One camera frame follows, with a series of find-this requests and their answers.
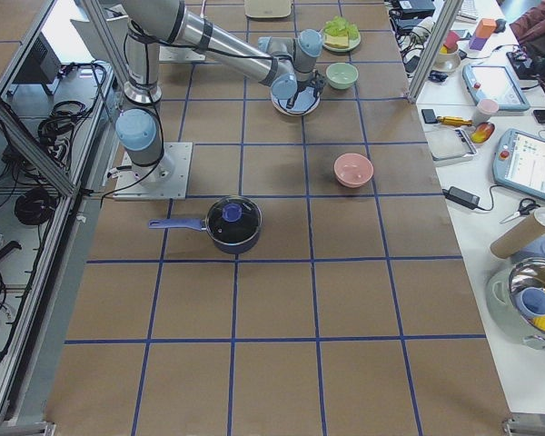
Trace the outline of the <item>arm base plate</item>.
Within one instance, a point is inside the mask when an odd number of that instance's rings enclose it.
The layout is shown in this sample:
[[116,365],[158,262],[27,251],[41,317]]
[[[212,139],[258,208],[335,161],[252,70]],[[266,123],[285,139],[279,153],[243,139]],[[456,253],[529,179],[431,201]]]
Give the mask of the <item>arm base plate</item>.
[[202,63],[204,61],[204,54],[197,54],[190,48],[160,46],[159,62],[161,64],[189,64]]
[[187,193],[193,144],[165,142],[163,160],[157,167],[142,167],[132,163],[132,152],[125,151],[121,171],[112,197],[117,201],[182,200]]

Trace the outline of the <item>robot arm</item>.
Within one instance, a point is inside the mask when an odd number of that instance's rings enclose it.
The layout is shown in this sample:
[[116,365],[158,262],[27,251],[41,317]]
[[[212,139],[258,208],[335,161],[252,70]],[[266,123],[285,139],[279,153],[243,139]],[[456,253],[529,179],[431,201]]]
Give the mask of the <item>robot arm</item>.
[[104,59],[120,74],[124,96],[134,107],[160,103],[163,46],[205,55],[270,90],[280,112],[305,116],[320,102],[325,78],[316,69],[323,36],[306,29],[294,38],[262,37],[249,45],[191,12],[183,1],[123,1],[124,14],[108,21],[93,1],[84,2]]

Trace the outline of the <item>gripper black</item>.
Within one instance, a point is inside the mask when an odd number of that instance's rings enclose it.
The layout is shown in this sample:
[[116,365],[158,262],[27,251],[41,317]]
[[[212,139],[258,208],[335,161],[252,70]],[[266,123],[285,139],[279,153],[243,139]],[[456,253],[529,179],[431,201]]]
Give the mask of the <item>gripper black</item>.
[[313,111],[321,101],[326,77],[315,71],[312,79],[286,102],[287,111]]

